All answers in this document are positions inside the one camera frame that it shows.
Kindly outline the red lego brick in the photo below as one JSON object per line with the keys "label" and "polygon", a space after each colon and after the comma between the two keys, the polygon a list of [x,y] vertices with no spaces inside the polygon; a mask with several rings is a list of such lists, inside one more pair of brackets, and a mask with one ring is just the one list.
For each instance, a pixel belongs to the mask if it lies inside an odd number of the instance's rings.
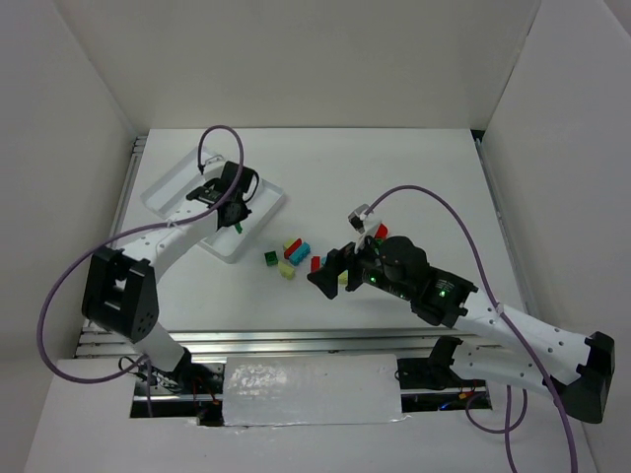
{"label": "red lego brick", "polygon": [[311,258],[310,272],[313,273],[319,270],[320,267],[321,267],[321,258],[319,256],[313,256]]}

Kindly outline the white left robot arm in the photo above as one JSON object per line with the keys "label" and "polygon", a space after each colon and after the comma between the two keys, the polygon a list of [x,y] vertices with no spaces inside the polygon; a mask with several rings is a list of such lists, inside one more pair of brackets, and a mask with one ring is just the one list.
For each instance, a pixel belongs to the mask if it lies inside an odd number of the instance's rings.
{"label": "white left robot arm", "polygon": [[259,183],[255,170],[226,162],[219,176],[186,194],[162,227],[91,257],[82,313],[147,359],[145,380],[175,393],[215,392],[218,376],[159,323],[158,283],[200,241],[244,221]]}

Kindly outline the yellow red blue lego stack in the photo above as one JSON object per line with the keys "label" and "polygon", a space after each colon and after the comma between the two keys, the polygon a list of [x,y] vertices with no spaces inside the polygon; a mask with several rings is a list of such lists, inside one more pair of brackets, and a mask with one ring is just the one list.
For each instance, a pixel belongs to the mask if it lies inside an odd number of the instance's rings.
{"label": "yellow red blue lego stack", "polygon": [[311,253],[311,246],[301,238],[296,238],[284,249],[283,257],[292,265],[300,265]]}

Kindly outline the pale yellow lego brick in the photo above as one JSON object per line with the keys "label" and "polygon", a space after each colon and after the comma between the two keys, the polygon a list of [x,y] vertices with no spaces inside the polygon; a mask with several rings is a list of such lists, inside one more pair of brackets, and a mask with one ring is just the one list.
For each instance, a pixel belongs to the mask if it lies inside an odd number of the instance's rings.
{"label": "pale yellow lego brick", "polygon": [[286,280],[293,280],[295,278],[296,272],[295,268],[284,261],[279,261],[278,264],[279,274]]}

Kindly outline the silver foil tape sheet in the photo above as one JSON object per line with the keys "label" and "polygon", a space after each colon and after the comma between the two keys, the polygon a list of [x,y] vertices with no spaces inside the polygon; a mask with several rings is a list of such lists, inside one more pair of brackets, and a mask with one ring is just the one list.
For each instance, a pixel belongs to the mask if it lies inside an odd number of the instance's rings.
{"label": "silver foil tape sheet", "polygon": [[264,357],[227,360],[224,424],[290,427],[388,424],[403,419],[396,357]]}

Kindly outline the aluminium front rail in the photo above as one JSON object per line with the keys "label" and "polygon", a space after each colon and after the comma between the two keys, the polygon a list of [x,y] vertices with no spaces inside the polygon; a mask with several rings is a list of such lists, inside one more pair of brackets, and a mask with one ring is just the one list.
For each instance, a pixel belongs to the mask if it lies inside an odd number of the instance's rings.
{"label": "aluminium front rail", "polygon": [[496,342],[477,335],[424,327],[258,332],[179,331],[172,334],[175,341],[194,355],[429,350],[442,336],[455,336],[476,346],[498,346]]}

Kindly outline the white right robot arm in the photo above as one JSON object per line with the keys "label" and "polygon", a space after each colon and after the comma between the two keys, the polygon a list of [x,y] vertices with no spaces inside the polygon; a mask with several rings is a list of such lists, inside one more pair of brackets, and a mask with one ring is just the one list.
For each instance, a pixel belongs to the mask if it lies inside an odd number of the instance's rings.
{"label": "white right robot arm", "polygon": [[512,307],[499,308],[473,283],[431,266],[425,251],[405,236],[333,249],[308,279],[332,300],[341,274],[347,276],[348,292],[367,284],[409,302],[411,311],[432,326],[474,334],[507,351],[499,354],[443,336],[430,355],[437,371],[558,395],[568,416],[602,422],[615,370],[614,341],[608,335],[578,334]]}

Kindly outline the white divided sorting tray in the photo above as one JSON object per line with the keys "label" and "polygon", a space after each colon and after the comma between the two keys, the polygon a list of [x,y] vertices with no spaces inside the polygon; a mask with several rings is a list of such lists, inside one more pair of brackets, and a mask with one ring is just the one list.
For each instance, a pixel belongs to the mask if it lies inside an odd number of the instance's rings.
{"label": "white divided sorting tray", "polygon": [[190,225],[191,228],[202,225],[206,227],[204,239],[198,243],[199,246],[226,263],[234,263],[280,210],[285,201],[285,192],[281,187],[260,177],[251,168],[245,167],[238,171],[238,164],[227,159],[219,175],[204,178],[200,175],[202,162],[207,156],[213,155],[220,154],[207,149],[200,152],[190,151],[151,184],[141,194],[141,200],[155,215],[174,223],[209,210],[222,200],[225,191],[233,185],[234,178],[238,177],[240,180],[230,196],[235,191],[241,191],[251,210],[249,216],[241,222],[243,232],[238,234],[235,226],[217,230],[217,210]]}

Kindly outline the red rounded lego block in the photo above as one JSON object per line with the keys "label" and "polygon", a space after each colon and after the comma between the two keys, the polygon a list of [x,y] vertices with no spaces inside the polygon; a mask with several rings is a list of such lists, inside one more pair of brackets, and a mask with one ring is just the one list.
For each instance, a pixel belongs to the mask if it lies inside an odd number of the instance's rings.
{"label": "red rounded lego block", "polygon": [[375,232],[374,238],[376,240],[384,241],[388,236],[388,228],[384,224],[380,224]]}

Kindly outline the small dark green lego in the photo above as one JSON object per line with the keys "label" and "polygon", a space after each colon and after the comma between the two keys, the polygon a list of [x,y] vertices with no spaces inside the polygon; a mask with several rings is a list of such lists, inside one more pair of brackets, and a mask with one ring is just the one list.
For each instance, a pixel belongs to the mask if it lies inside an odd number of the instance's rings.
{"label": "small dark green lego", "polygon": [[275,251],[267,251],[264,253],[265,263],[268,267],[276,266],[278,264],[278,256]]}

